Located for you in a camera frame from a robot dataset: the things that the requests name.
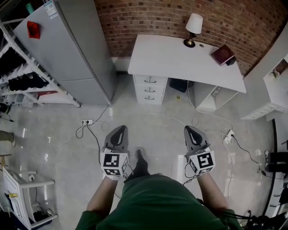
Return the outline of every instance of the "desk drawer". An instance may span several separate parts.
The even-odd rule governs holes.
[[[162,103],[162,95],[153,95],[153,94],[144,94],[144,93],[136,93],[137,101],[141,104],[154,104],[161,105]]]
[[[163,95],[164,87],[154,85],[140,85],[136,84],[135,89],[137,93],[148,93],[153,95]]]
[[[144,76],[144,75],[134,75],[135,83],[142,85],[154,85],[154,86],[165,86],[167,81],[166,77],[154,77],[154,76]]]

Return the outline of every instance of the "lamp base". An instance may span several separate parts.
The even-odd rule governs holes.
[[[193,42],[193,40],[192,40],[191,38],[185,39],[185,40],[183,41],[183,43],[184,43],[185,46],[187,46],[187,47],[189,47],[189,48],[195,47],[195,43]]]

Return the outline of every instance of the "red magnet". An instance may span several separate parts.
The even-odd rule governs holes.
[[[39,30],[39,25],[37,23],[27,21],[27,29],[28,29],[29,38],[40,39],[40,30]]]

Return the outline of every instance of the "green shirt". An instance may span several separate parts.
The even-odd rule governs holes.
[[[179,182],[161,175],[124,185],[117,208],[105,219],[85,211],[76,230],[240,230],[236,219],[217,217]]]

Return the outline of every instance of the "white sticker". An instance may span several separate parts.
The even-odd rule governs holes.
[[[46,2],[44,4],[44,7],[45,7],[50,19],[53,19],[53,18],[58,16],[58,13],[56,12],[55,6],[54,6],[52,1]]]

